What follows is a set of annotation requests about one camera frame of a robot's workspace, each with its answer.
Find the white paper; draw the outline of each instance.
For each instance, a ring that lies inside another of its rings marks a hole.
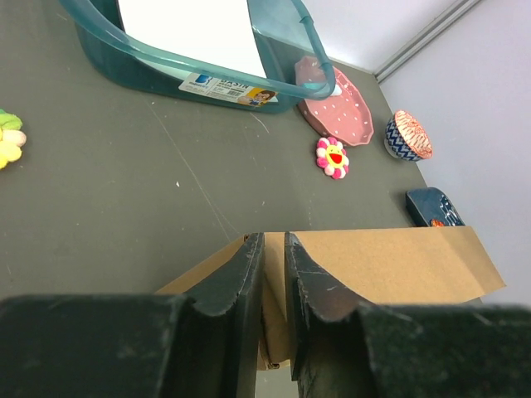
[[[145,44],[266,77],[247,0],[118,0],[118,4],[125,32]],[[174,75],[172,68],[149,64]]]

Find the pink plate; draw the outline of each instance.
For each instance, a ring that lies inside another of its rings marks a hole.
[[[297,85],[315,82],[313,78],[323,74],[316,61],[315,58],[306,56],[297,62]],[[374,133],[371,112],[347,76],[335,67],[334,71],[341,95],[330,96],[322,101],[303,99],[299,103],[299,109],[317,133],[334,137],[353,147],[367,144]]]

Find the scratch mark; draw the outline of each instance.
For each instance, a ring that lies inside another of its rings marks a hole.
[[[247,147],[249,148],[249,153],[251,154],[251,159],[255,163],[255,166],[258,167],[258,163],[256,162],[256,159],[255,159],[255,153],[253,152],[251,148],[251,143],[249,142],[249,138],[247,137],[247,131],[245,130],[243,131],[243,136],[246,138]]]
[[[492,326],[494,325],[492,323],[492,321],[490,321],[489,319],[485,318],[483,315],[480,315],[478,313],[472,313],[472,316],[474,318],[476,318],[478,321],[480,321],[481,323],[483,323],[484,325],[487,325],[487,326]]]
[[[308,222],[309,226],[311,228],[312,226],[312,200],[309,200],[309,206],[308,206]]]
[[[227,231],[225,230],[225,227],[223,226],[222,224],[222,221],[219,219],[219,216],[217,215],[216,213],[216,210],[214,210],[214,206],[212,205],[212,203],[210,202],[210,199],[208,199],[208,196],[207,196],[207,193],[205,192],[205,190],[203,189],[201,183],[199,182],[199,179],[197,178],[196,176],[196,173],[193,172],[192,168],[190,167],[190,164],[188,164],[186,158],[183,156],[183,153],[181,152],[181,149],[179,149],[179,147],[177,146],[177,144],[175,143],[175,141],[173,140],[172,136],[170,135],[168,129],[166,129],[166,126],[164,125],[163,121],[159,118],[159,116],[157,115],[157,113],[149,106],[148,103],[145,103],[149,110],[151,111],[151,113],[153,114],[153,116],[158,120],[158,122],[160,123],[160,125],[162,126],[164,132],[166,133],[166,135],[168,136],[168,139],[170,140],[170,142],[172,143],[172,145],[175,147],[175,150],[177,151],[179,157],[183,160],[184,164],[186,165],[187,169],[190,171],[190,173],[192,174],[192,177],[194,180],[196,180],[196,184],[197,186],[199,187],[199,190],[202,192],[203,196],[205,197],[205,200],[207,201],[208,205],[210,206],[211,210],[212,210],[212,213],[214,213],[214,216],[216,217],[217,219],[217,222],[219,223],[219,226],[222,228],[223,230],[223,234],[225,235],[225,237],[227,238],[227,240],[229,241],[229,243],[231,242],[231,238],[229,237],[229,235],[227,234]]]
[[[312,275],[328,275],[327,272],[324,271],[299,271],[301,274],[312,274]]]
[[[216,210],[217,212],[219,213],[219,215],[222,217],[223,220],[225,220],[225,222],[238,234],[238,235],[241,235],[241,232],[239,230],[237,230],[234,225],[225,217],[225,215],[223,214],[223,212],[220,210],[220,208],[216,205],[216,203],[212,202],[214,207],[216,207]]]
[[[269,130],[267,129],[267,127],[266,127],[266,125],[264,124],[264,122],[262,122],[260,119],[258,119],[258,118],[255,116],[255,114],[253,114],[252,112],[249,112],[249,114],[251,114],[251,116],[252,116],[253,118],[255,118],[256,121],[257,121],[258,123],[260,123],[260,124],[262,125],[262,127],[265,129],[265,131],[269,134]]]
[[[105,187],[107,187],[108,185],[110,184],[115,184],[116,181],[115,180],[109,180],[108,182],[106,182],[105,184],[103,184],[102,186],[100,186],[99,188],[96,188],[96,191],[99,191],[100,189],[103,189]]]
[[[50,304],[48,306],[48,309],[54,309],[56,307],[59,307],[60,305],[64,304],[64,303],[68,303],[69,301],[72,301],[72,300],[75,300],[76,298],[75,297],[64,297],[64,298],[59,298],[57,301],[55,301],[54,303]]]
[[[418,336],[419,334],[422,334],[424,332],[424,327],[419,322],[416,322],[415,319],[413,319],[409,315],[406,315],[405,313],[399,313],[398,311],[395,311],[394,309],[391,309],[390,307],[387,307],[385,305],[379,307],[379,309],[381,309],[384,313],[391,315],[392,317],[416,325],[417,329],[415,329],[415,332],[413,333],[412,337]]]

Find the pink flower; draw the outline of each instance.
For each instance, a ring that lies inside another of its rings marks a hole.
[[[321,138],[317,142],[317,165],[324,170],[324,174],[334,180],[344,178],[348,173],[349,160],[343,144],[334,137]]]

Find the product label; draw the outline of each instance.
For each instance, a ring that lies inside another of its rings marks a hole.
[[[235,81],[216,79],[207,75],[191,73],[179,86],[182,91],[204,95],[227,102],[248,106],[262,106],[268,101],[276,102],[274,91],[243,85]]]

